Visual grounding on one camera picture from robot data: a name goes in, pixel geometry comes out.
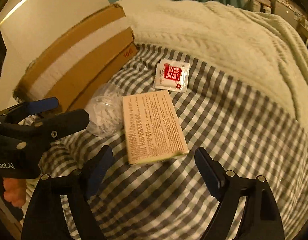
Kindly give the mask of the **operator hand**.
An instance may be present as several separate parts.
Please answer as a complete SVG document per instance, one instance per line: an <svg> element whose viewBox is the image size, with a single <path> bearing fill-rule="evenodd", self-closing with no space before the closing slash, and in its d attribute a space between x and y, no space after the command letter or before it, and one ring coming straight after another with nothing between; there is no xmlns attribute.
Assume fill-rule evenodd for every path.
<svg viewBox="0 0 308 240"><path fill-rule="evenodd" d="M3 178L4 199L14 207L22 208L27 198L25 179Z"/></svg>

